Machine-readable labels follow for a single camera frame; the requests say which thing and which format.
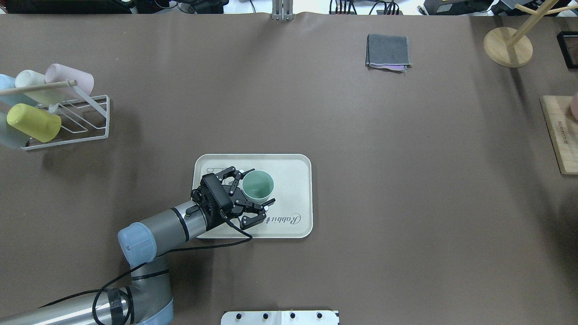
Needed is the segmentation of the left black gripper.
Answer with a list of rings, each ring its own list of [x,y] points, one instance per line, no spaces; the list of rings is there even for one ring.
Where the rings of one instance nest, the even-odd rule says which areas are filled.
[[[240,181],[247,175],[234,166],[225,168],[218,173],[203,175],[199,186],[199,207],[202,210],[207,226],[219,226],[224,223],[221,214],[227,219],[239,219],[240,228],[248,229],[264,221],[269,206],[274,198],[262,204],[249,201],[248,197],[238,187]],[[233,181],[227,185],[226,180]]]

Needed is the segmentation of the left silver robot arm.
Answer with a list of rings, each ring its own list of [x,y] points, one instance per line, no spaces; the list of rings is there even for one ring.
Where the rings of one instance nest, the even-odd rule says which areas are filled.
[[[167,255],[186,251],[184,244],[227,224],[244,241],[264,221],[275,199],[244,188],[256,170],[231,166],[203,175],[191,199],[122,229],[118,242],[130,269],[101,288],[79,292],[31,312],[1,319],[3,325],[168,325],[174,318]]]

